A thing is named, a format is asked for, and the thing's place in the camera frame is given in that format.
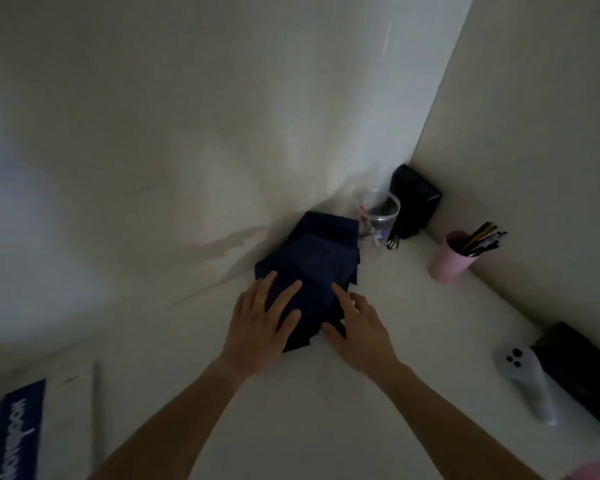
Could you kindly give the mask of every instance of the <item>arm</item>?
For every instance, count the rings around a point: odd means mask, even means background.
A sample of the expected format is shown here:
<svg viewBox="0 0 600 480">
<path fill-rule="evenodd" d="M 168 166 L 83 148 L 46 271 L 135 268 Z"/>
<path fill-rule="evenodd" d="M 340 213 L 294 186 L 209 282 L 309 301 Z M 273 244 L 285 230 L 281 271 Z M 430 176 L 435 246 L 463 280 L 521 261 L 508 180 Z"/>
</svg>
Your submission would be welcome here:
<svg viewBox="0 0 600 480">
<path fill-rule="evenodd" d="M 348 295 L 337 285 L 333 290 L 344 309 L 347 338 L 325 323 L 326 338 L 346 363 L 389 396 L 445 480 L 541 480 L 398 361 L 387 330 L 365 297 Z"/>
<path fill-rule="evenodd" d="M 198 379 L 158 411 L 90 476 L 90 480 L 186 480 L 216 422 L 238 388 L 282 354 L 300 320 L 280 314 L 300 290 L 295 282 L 265 312 L 275 272 L 241 293 L 224 348 Z"/>
</svg>

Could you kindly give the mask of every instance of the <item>clear plastic cup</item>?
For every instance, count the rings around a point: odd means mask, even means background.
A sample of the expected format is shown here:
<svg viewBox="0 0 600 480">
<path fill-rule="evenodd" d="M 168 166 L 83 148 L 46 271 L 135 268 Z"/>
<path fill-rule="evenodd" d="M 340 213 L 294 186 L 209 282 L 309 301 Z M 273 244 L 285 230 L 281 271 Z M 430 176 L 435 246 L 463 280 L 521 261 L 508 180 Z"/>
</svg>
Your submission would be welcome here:
<svg viewBox="0 0 600 480">
<path fill-rule="evenodd" d="M 373 240 L 376 246 L 386 244 L 400 212 L 398 197 L 384 190 L 368 189 L 357 195 L 356 204 L 360 221 L 360 240 Z"/>
</svg>

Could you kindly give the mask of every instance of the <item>person's right arm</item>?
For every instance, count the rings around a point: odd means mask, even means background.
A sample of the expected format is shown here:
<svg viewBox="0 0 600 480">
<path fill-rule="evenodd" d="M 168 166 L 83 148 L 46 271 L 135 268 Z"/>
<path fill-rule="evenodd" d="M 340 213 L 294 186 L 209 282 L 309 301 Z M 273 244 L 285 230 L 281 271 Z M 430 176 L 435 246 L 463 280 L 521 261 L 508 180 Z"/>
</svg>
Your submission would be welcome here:
<svg viewBox="0 0 600 480">
<path fill-rule="evenodd" d="M 445 480 L 541 480 L 400 363 L 387 330 L 365 297 L 349 295 L 336 284 L 333 290 L 344 309 L 347 338 L 324 323 L 326 338 L 346 363 L 389 396 Z"/>
</svg>

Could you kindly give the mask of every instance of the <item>black case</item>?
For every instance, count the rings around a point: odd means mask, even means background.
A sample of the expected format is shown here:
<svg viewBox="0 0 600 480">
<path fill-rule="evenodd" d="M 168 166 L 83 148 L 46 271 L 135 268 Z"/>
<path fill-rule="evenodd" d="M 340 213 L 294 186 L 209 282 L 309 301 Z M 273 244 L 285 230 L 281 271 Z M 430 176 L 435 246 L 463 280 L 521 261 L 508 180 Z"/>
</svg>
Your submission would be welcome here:
<svg viewBox="0 0 600 480">
<path fill-rule="evenodd" d="M 400 213 L 389 241 L 396 236 L 406 239 L 426 227 L 442 198 L 437 188 L 407 165 L 393 172 L 390 190 L 400 200 Z"/>
<path fill-rule="evenodd" d="M 600 350 L 564 322 L 531 349 L 544 371 L 600 421 Z"/>
</svg>

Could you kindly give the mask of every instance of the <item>pencil holder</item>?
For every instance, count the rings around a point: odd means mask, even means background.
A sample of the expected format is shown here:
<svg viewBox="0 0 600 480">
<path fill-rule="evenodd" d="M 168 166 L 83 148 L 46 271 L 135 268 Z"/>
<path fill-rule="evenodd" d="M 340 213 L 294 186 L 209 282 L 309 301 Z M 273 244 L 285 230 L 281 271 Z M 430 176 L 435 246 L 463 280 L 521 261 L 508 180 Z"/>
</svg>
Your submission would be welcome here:
<svg viewBox="0 0 600 480">
<path fill-rule="evenodd" d="M 429 275 L 439 283 L 449 283 L 472 265 L 478 257 L 462 256 L 457 251 L 466 242 L 469 235 L 461 230 L 449 232 L 436 253 L 429 261 Z"/>
</svg>

